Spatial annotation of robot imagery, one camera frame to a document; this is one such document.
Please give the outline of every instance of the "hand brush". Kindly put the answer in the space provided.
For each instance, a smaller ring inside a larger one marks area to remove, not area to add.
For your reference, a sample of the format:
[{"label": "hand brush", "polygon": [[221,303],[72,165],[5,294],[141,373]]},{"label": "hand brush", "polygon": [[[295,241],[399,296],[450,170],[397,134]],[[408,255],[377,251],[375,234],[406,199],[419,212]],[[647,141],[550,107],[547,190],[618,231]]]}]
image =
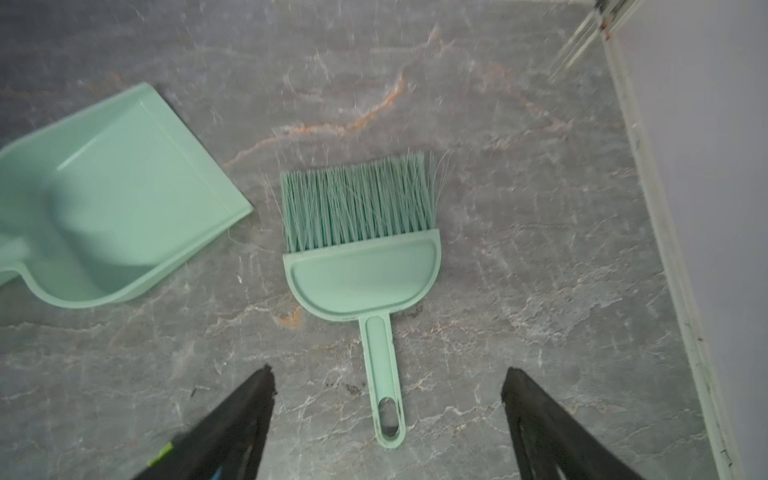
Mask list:
[{"label": "hand brush", "polygon": [[[290,289],[321,318],[359,322],[376,439],[391,449],[406,421],[389,314],[418,302],[437,277],[434,180],[424,154],[280,175]],[[388,399],[396,430],[382,426]]]}]

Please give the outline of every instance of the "marble floor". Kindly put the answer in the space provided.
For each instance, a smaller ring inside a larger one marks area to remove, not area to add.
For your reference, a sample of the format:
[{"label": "marble floor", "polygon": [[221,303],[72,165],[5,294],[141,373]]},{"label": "marble floor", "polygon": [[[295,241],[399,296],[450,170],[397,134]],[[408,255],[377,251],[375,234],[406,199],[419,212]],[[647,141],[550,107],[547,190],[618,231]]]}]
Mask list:
[{"label": "marble floor", "polygon": [[[517,478],[499,393],[525,369],[645,478],[715,479],[599,45],[509,0],[7,0],[0,144],[140,81],[253,204],[149,293],[60,310],[0,288],[7,478],[131,478],[265,362],[259,478]],[[442,270],[393,317],[408,436],[373,439],[358,326],[286,284],[278,173],[444,160]]]}]

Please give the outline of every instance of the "dustpan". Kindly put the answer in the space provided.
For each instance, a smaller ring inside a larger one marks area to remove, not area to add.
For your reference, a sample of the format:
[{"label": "dustpan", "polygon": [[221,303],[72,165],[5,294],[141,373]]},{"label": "dustpan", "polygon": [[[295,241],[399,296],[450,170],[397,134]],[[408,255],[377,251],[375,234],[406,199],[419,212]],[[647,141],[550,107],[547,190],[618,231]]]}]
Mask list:
[{"label": "dustpan", "polygon": [[56,306],[147,291],[252,211],[148,84],[0,151],[0,284]]}]

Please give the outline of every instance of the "brush bristles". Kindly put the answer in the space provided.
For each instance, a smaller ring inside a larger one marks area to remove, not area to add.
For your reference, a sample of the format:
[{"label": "brush bristles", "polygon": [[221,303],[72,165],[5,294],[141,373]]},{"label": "brush bristles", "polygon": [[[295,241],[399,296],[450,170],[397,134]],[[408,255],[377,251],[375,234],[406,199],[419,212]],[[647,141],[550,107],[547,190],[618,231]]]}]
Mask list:
[{"label": "brush bristles", "polygon": [[289,253],[435,227],[424,154],[280,174]]}]

